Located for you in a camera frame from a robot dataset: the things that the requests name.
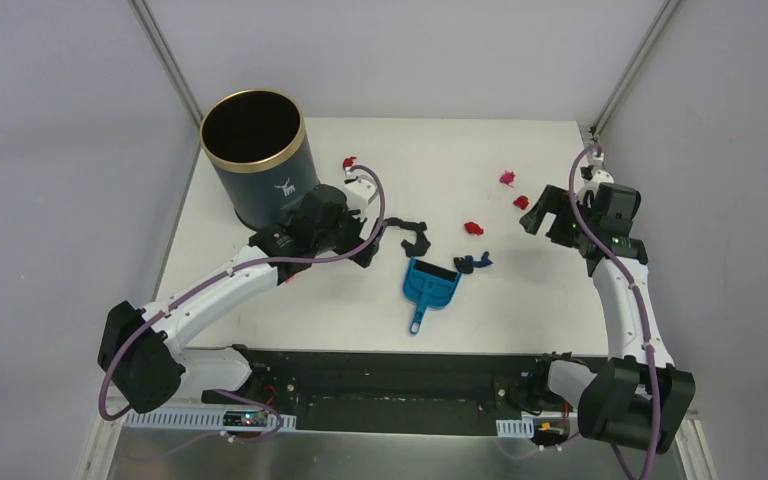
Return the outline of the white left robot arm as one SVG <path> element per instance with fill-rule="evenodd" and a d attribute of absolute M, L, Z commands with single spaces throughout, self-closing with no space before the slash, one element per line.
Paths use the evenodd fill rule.
<path fill-rule="evenodd" d="M 285 220 L 257 229 L 235 255 L 186 290 L 142 307 L 128 301 L 112 307 L 97 354 L 104 373 L 101 418 L 151 412 L 189 386 L 227 390 L 241 404 L 257 402 L 265 378 L 247 360 L 229 356 L 224 347 L 199 349 L 191 342 L 243 302 L 315 264 L 368 267 L 385 210 L 383 189 L 370 180 L 318 185 Z"/>

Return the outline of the blue plastic dustpan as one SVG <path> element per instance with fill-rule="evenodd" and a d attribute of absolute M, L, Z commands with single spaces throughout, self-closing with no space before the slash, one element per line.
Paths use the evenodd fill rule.
<path fill-rule="evenodd" d="M 428 309 L 440 310 L 452 300 L 462 274 L 454 282 L 431 277 L 412 269 L 411 258 L 402 284 L 402 292 L 415 311 L 408 327 L 410 335 L 416 335 Z"/>

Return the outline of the blue hand brush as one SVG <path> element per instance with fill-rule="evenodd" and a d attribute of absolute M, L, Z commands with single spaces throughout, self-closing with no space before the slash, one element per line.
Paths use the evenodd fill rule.
<path fill-rule="evenodd" d="M 429 275 L 431 277 L 443 279 L 446 281 L 454 282 L 459 278 L 460 273 L 457 271 L 448 270 L 438 265 L 434 265 L 417 258 L 412 260 L 412 269 Z"/>

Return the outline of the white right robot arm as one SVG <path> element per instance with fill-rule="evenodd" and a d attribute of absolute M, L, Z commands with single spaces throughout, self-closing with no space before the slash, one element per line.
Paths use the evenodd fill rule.
<path fill-rule="evenodd" d="M 548 185 L 520 220 L 529 234 L 554 215 L 547 236 L 586 262 L 600 298 L 609 344 L 606 363 L 592 371 L 569 353 L 542 355 L 519 386 L 529 411 L 569 404 L 582 435 L 658 454 L 671 446 L 695 395 L 691 373 L 676 368 L 663 345 L 648 294 L 648 256 L 631 235 L 641 203 L 630 187 L 602 184 L 572 203 Z"/>

